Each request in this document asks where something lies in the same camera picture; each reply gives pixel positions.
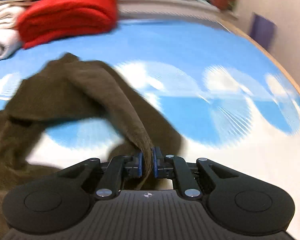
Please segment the brown corduroy pants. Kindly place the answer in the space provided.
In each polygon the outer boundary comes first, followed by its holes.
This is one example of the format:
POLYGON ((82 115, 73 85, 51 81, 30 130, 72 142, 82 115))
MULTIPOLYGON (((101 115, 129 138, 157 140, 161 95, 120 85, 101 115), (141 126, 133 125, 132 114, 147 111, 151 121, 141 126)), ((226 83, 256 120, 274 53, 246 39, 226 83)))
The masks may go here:
POLYGON ((122 134, 124 141, 111 150, 109 158, 143 152, 143 175, 129 181, 130 188, 154 185, 150 176, 152 147, 158 146, 165 154, 180 152, 181 135, 111 66, 81 61, 70 53, 50 61, 23 80, 0 111, 0 239, 8 231, 1 208, 7 192, 57 171, 26 160, 42 133, 55 125, 88 118, 107 119, 122 134))

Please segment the blue white patterned bedsheet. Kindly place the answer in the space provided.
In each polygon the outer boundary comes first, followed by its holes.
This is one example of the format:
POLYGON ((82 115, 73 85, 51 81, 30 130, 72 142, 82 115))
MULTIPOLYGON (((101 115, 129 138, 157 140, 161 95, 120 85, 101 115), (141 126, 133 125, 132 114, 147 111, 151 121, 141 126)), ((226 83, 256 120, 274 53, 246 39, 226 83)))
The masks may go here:
POLYGON ((19 83, 72 53, 111 65, 183 138, 181 155, 206 157, 286 190, 300 239, 300 94, 245 38, 180 21, 121 21, 108 34, 50 42, 0 61, 0 110, 19 83))

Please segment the purple rolled mat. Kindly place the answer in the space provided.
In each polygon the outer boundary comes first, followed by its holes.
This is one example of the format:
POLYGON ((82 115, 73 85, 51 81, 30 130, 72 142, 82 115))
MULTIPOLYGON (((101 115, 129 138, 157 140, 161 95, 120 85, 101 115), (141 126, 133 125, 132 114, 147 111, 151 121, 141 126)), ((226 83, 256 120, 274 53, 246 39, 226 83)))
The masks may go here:
POLYGON ((276 30, 277 25, 274 22, 255 12, 253 13, 249 36, 263 49, 267 51, 270 49, 276 30))

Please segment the red folded garment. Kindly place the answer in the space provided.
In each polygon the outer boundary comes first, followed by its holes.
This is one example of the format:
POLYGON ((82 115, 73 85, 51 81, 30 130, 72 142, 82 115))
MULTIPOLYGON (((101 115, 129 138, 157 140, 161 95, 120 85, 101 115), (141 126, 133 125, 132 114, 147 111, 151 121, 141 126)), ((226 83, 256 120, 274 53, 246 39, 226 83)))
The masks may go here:
POLYGON ((41 0, 17 19, 24 49, 65 37, 107 33, 116 27, 116 0, 41 0))

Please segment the wooden bed frame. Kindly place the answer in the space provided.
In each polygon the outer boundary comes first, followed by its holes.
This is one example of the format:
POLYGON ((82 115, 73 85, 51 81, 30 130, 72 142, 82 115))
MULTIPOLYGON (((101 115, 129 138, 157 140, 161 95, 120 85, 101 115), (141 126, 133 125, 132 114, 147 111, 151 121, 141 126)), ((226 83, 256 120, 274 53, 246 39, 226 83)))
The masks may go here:
POLYGON ((300 95, 300 86, 296 83, 296 81, 291 77, 291 75, 285 70, 283 66, 269 53, 267 52, 261 45, 259 45, 256 41, 254 41, 249 35, 238 29, 233 24, 228 21, 219 19, 218 22, 223 25, 226 29, 229 29, 232 33, 241 36, 248 40, 251 44, 253 44, 256 48, 258 48, 270 61, 275 64, 275 66, 281 71, 281 73, 289 80, 289 82, 294 86, 296 91, 300 95))

